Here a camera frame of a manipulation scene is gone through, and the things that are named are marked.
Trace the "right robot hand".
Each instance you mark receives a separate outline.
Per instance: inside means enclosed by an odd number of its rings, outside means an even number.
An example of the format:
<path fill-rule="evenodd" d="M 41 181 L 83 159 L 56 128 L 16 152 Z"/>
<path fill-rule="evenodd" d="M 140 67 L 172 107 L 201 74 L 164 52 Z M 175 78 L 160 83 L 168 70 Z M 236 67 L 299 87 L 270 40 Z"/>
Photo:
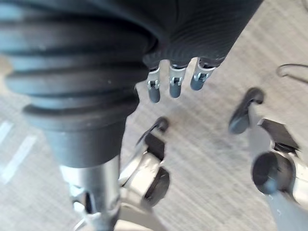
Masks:
<path fill-rule="evenodd" d="M 74 209 L 96 231 L 120 212 L 119 158 L 136 84 L 161 60 L 220 65 L 259 0 L 3 0 L 6 84 L 32 102 L 68 182 Z"/>

